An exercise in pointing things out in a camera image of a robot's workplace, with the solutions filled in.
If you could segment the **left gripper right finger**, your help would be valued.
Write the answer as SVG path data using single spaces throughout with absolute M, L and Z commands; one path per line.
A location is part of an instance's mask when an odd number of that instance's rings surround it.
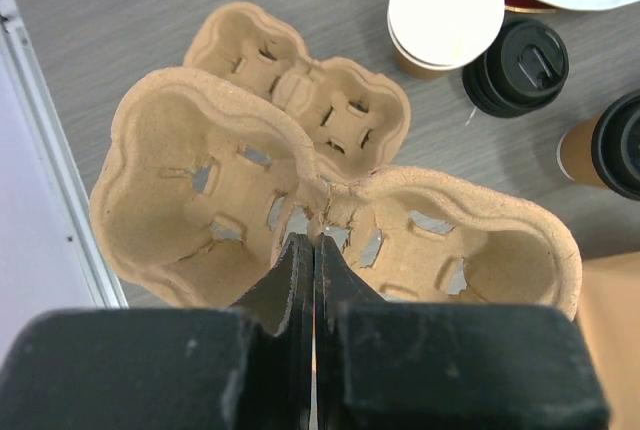
M 314 251 L 322 429 L 605 429 L 577 325 L 549 306 L 392 303 Z

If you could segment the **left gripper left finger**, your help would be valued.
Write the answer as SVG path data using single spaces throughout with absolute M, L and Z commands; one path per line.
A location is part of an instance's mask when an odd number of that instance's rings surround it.
M 60 310 L 1 370 L 5 429 L 305 429 L 313 248 L 290 235 L 223 309 Z

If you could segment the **brown paper bag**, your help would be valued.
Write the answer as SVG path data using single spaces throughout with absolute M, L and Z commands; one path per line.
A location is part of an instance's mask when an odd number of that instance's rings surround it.
M 639 427 L 639 254 L 586 261 L 578 322 L 612 408 L 612 429 Z

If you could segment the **stack of black lids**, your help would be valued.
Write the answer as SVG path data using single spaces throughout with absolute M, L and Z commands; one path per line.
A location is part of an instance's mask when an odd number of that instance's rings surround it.
M 528 17 L 508 20 L 496 40 L 462 71 L 470 101 L 497 118 L 516 118 L 548 106 L 567 80 L 564 41 Z

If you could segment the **stack of paper cups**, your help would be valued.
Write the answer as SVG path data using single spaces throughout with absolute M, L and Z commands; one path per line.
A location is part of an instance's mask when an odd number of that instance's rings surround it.
M 429 80 L 471 63 L 495 41 L 505 0 L 388 0 L 394 58 L 407 75 Z

